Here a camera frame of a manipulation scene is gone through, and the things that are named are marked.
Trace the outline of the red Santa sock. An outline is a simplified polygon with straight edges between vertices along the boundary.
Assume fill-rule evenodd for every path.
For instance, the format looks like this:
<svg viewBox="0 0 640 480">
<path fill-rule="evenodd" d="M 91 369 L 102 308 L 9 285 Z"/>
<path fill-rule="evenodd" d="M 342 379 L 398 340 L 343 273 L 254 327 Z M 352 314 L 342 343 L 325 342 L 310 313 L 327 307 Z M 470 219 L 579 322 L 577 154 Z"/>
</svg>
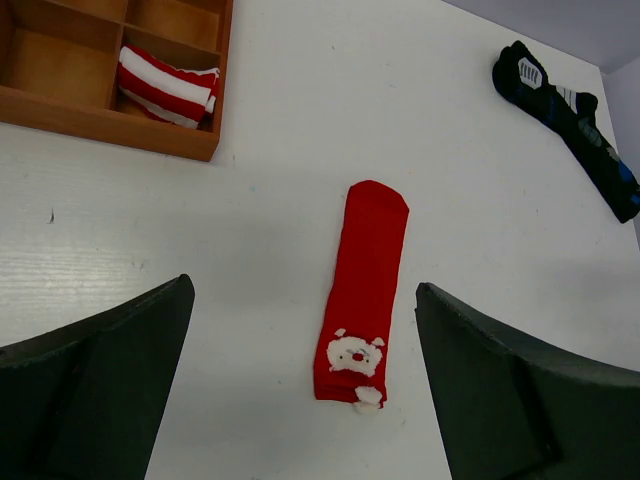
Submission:
<svg viewBox="0 0 640 480">
<path fill-rule="evenodd" d="M 318 400 L 361 412 L 387 400 L 386 362 L 409 208 L 373 180 L 352 185 L 313 364 Z"/>
</svg>

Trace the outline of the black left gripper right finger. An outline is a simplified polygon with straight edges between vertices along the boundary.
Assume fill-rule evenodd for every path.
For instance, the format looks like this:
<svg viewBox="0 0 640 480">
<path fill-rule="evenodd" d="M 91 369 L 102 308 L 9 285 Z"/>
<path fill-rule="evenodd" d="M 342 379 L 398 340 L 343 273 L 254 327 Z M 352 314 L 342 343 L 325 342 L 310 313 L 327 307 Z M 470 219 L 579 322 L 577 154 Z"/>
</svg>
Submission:
<svg viewBox="0 0 640 480">
<path fill-rule="evenodd" d="M 416 301 L 452 478 L 638 478 L 638 372 L 544 342 L 431 283 Z"/>
</svg>

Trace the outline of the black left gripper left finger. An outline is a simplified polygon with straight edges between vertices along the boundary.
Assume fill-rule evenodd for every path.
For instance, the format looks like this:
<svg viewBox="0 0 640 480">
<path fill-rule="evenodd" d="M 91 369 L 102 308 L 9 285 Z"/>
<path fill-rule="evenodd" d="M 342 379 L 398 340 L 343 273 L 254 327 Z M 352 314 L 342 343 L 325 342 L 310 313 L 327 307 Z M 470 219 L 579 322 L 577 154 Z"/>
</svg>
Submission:
<svg viewBox="0 0 640 480">
<path fill-rule="evenodd" d="M 2 347 L 2 478 L 144 478 L 194 299 L 183 274 Z"/>
</svg>

